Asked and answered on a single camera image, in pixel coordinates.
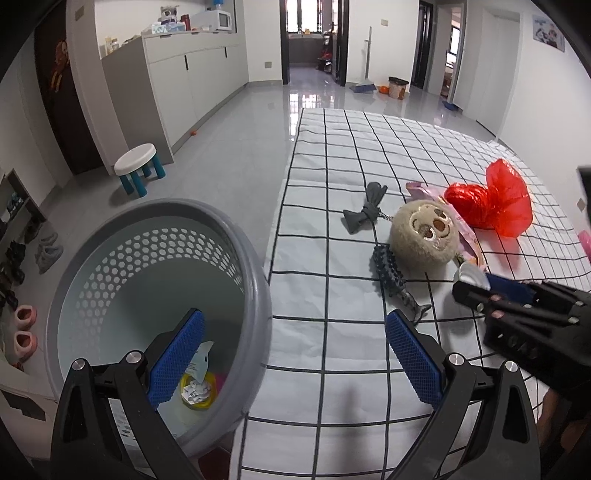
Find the tile floor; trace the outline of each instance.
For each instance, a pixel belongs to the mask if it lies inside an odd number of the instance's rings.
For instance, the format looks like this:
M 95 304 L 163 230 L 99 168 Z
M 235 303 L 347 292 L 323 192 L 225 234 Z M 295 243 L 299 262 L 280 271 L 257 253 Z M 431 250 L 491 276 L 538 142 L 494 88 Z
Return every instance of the tile floor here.
M 411 89 L 400 102 L 379 93 L 355 94 L 314 69 L 292 69 L 289 86 L 245 89 L 203 125 L 165 166 L 164 179 L 148 181 L 143 199 L 128 197 L 118 179 L 104 170 L 74 178 L 48 207 L 48 218 L 64 245 L 64 254 L 44 275 L 38 275 L 33 242 L 23 269 L 25 283 L 16 289 L 19 301 L 38 309 L 33 332 L 39 349 L 25 365 L 41 388 L 52 396 L 44 362 L 44 332 L 51 299 L 59 278 L 82 242 L 113 215 L 149 200 L 183 197 L 206 202 L 224 211 L 265 257 L 287 160 L 293 148 L 302 108 L 336 108 L 402 116 L 457 130 L 480 140 L 493 137 L 475 121 L 446 110 L 439 98 Z M 4 321 L 9 309 L 5 309 Z

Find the gray plastic basket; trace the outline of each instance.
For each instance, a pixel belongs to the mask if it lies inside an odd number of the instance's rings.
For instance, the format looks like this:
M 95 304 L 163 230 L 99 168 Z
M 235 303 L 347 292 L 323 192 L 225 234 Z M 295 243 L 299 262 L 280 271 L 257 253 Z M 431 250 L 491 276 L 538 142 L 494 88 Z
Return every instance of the gray plastic basket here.
M 261 263 L 246 235 L 199 202 L 144 203 L 101 226 L 62 276 L 47 319 L 46 365 L 56 398 L 70 365 L 114 363 L 172 330 L 189 308 L 206 319 L 213 340 L 209 371 L 227 375 L 211 408 L 186 407 L 177 391 L 158 412 L 189 456 L 233 430 L 264 375 L 271 339 L 271 300 Z M 136 465 L 139 446 L 118 400 L 111 409 Z

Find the electrical outlet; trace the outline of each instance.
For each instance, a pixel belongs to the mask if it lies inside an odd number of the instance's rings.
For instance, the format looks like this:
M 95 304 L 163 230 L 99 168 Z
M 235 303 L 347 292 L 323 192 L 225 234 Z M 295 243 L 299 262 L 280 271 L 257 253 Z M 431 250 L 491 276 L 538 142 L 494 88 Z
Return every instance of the electrical outlet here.
M 78 22 L 84 16 L 84 5 L 82 5 L 74 14 L 74 20 Z

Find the gray rope toy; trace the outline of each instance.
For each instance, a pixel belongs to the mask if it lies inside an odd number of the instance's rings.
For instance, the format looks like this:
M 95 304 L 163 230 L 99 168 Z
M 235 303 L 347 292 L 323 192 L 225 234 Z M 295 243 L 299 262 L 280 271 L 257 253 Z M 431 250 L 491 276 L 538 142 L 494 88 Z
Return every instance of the gray rope toy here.
M 378 205 L 384 198 L 388 187 L 383 187 L 376 181 L 368 183 L 365 189 L 365 205 L 360 212 L 351 212 L 349 210 L 343 210 L 343 216 L 345 217 L 345 226 L 351 235 L 355 233 L 361 225 L 367 220 L 374 223 L 378 217 L 382 216 L 382 211 Z

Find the red plastic bag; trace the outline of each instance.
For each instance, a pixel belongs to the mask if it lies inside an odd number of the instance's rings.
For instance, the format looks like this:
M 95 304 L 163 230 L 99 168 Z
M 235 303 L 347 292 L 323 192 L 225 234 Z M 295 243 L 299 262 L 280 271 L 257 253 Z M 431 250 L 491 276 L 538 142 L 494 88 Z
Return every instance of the red plastic bag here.
M 468 225 L 494 228 L 499 235 L 517 238 L 533 221 L 527 185 L 509 162 L 500 158 L 486 169 L 487 188 L 451 185 L 443 195 Z

